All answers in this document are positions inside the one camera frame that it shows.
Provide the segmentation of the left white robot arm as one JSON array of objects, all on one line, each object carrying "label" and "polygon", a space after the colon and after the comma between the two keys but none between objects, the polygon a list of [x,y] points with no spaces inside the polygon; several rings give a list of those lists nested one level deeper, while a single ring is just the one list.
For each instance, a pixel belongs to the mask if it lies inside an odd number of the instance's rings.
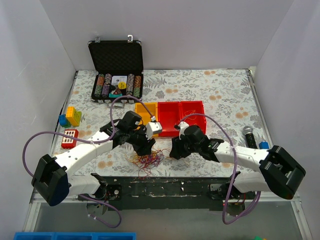
[{"label": "left white robot arm", "polygon": [[96,157],[129,143],[138,156],[150,155],[155,144],[153,135],[162,131],[161,124],[151,117],[146,125],[133,111],[100,128],[89,140],[68,151],[40,158],[31,184],[50,206],[60,204],[67,196],[89,195],[95,200],[107,194],[107,182],[97,173],[76,176],[75,172]]}]

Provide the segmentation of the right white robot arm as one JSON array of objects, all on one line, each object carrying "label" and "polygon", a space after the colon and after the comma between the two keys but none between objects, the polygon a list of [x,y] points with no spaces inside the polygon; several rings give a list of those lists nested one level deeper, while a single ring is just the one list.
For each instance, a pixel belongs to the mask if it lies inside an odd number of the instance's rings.
[{"label": "right white robot arm", "polygon": [[306,176],[306,170],[280,146],[274,145],[271,149],[233,147],[222,139],[208,138],[199,126],[184,121],[175,129],[179,135],[171,140],[171,158],[179,160],[196,153],[207,161],[251,169],[251,172],[236,171],[214,191],[222,198],[237,199],[248,192],[272,192],[291,200]]}]

